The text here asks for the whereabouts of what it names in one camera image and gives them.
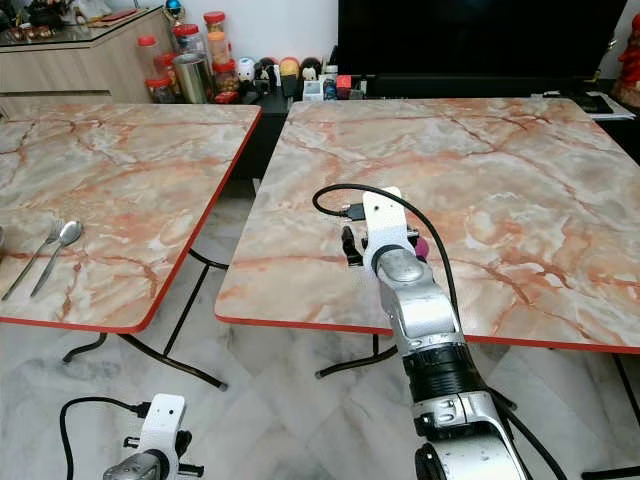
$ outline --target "television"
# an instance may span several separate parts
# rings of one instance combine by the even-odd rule
[[[405,83],[588,79],[625,3],[339,0],[339,71]]]

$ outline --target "silver fork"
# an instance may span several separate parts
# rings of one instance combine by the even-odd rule
[[[27,263],[27,266],[22,269],[22,271],[20,272],[20,275],[18,275],[18,278],[16,278],[15,282],[13,282],[9,287],[9,290],[7,290],[7,293],[5,293],[2,296],[3,301],[9,298],[9,296],[13,293],[13,291],[16,289],[18,284],[22,281],[22,279],[27,274],[27,272],[31,270],[33,263],[36,261],[36,258],[38,258],[38,255],[40,255],[40,252],[42,252],[42,249],[47,245],[50,245],[56,240],[58,240],[58,237],[60,236],[60,231],[62,230],[63,226],[64,226],[64,222],[62,220],[56,220],[51,224],[51,229],[49,230],[49,236],[44,242],[42,242],[42,245],[40,245],[38,250],[36,250],[36,253],[33,254],[33,256],[31,257],[31,260],[29,260],[29,263]]]

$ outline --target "white wall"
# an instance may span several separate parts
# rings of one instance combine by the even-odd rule
[[[139,0],[141,6],[158,5],[159,0]],[[227,14],[226,29],[233,56],[264,56],[281,59],[294,56],[328,56],[338,42],[338,0],[181,0],[187,21],[204,30],[202,14],[222,10]],[[133,0],[107,0],[114,10],[131,8]],[[627,45],[631,20],[640,13],[640,0],[628,0],[618,26],[615,48],[600,64],[602,78],[616,78],[620,72],[618,56]]]
[[[627,48],[627,39],[631,33],[631,21],[637,13],[640,13],[640,0],[627,0],[627,5],[622,11],[614,35],[618,43],[602,57],[602,62],[600,62],[600,76],[602,78],[617,78],[620,73],[622,64],[618,62],[618,57]]]

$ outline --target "marble tabletop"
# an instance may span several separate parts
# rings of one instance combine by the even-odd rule
[[[226,322],[390,335],[311,197],[397,186],[435,224],[471,341],[640,352],[640,168],[557,99],[298,103],[218,297]],[[339,208],[359,192],[323,197]],[[446,291],[433,242],[429,257]],[[362,233],[363,222],[351,224]]]
[[[144,329],[259,115],[255,106],[68,105],[0,123],[0,292],[55,219],[84,225],[30,298],[55,246],[45,250],[0,302],[0,321]]]

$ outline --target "tiled floor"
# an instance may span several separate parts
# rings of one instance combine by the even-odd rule
[[[250,185],[232,183],[196,248],[229,261],[251,206]],[[139,337],[166,343],[200,265],[188,258],[157,318]],[[84,395],[128,403],[155,393],[184,395],[183,427],[193,433],[184,461],[205,465],[212,480],[415,479],[421,444],[399,359],[316,380],[313,372],[369,353],[370,339],[278,328],[230,326],[213,317],[223,272],[211,273],[173,357],[230,384],[221,393],[110,337],[69,365],[70,348],[95,334],[0,325],[0,479],[64,478],[59,409]],[[519,405],[518,415],[570,479],[585,469],[640,464],[640,428],[611,357],[605,354],[472,345],[487,382]],[[640,393],[640,361],[625,357]],[[79,405],[68,418],[76,479],[101,478],[131,450],[121,447],[141,421],[111,406]],[[535,479],[552,478],[518,437]]]

